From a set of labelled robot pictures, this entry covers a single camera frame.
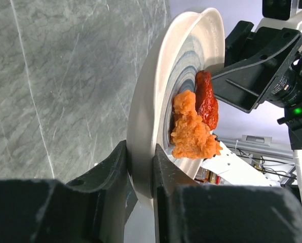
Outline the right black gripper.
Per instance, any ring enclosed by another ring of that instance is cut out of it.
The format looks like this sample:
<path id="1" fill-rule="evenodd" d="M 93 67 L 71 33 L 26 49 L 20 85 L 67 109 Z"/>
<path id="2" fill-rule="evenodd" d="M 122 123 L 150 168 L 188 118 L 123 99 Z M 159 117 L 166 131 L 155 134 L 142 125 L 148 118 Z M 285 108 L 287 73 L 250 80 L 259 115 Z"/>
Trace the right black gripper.
<path id="1" fill-rule="evenodd" d="M 302 149 L 302 33 L 253 27 L 241 20 L 225 38 L 224 69 L 211 79 L 214 95 L 246 113 L 265 101 L 283 108 L 277 123 L 288 126 L 291 148 Z"/>

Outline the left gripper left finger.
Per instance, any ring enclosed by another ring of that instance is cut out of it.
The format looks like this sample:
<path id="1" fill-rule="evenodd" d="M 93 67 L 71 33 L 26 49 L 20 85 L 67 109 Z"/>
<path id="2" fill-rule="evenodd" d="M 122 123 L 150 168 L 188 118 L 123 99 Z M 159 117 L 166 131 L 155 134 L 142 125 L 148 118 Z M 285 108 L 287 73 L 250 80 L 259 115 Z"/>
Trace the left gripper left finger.
<path id="1" fill-rule="evenodd" d="M 0 242 L 123 242 L 126 143 L 83 175 L 0 180 Z"/>

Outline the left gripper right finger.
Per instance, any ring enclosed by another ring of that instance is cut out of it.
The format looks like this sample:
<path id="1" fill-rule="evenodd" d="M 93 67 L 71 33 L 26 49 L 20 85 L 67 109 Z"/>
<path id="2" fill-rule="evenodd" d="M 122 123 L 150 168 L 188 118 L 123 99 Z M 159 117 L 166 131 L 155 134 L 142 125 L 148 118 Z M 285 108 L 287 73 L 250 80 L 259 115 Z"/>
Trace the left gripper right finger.
<path id="1" fill-rule="evenodd" d="M 302 206 L 289 190 L 202 186 L 160 145 L 153 166 L 156 242 L 302 242 Z"/>

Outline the beige blue ceramic plate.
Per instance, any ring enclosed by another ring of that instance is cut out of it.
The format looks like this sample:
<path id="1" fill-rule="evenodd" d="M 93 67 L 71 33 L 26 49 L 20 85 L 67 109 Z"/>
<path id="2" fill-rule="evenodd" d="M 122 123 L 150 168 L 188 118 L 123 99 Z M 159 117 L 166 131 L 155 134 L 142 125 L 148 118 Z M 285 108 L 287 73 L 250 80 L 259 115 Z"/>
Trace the beige blue ceramic plate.
<path id="1" fill-rule="evenodd" d="M 196 176 L 201 159 L 172 156 L 173 98 L 194 89 L 198 71 L 221 70 L 224 55 L 223 21 L 215 8 L 179 14 L 149 50 L 134 90 L 126 139 L 129 176 L 141 204 L 153 207 L 152 163 L 157 145 L 189 177 Z"/>

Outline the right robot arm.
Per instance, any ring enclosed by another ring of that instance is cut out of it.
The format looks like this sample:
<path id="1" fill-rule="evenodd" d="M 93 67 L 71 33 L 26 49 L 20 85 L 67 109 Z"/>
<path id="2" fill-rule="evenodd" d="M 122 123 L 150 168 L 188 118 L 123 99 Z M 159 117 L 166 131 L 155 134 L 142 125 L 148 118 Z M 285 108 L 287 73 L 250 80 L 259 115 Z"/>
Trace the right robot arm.
<path id="1" fill-rule="evenodd" d="M 302 203 L 302 30 L 261 27 L 240 21 L 225 40 L 225 67 L 214 75 L 217 98 L 249 113 L 265 101 L 282 108 L 290 149 L 268 137 L 221 138 L 221 155 L 201 164 L 211 184 L 277 186 Z"/>

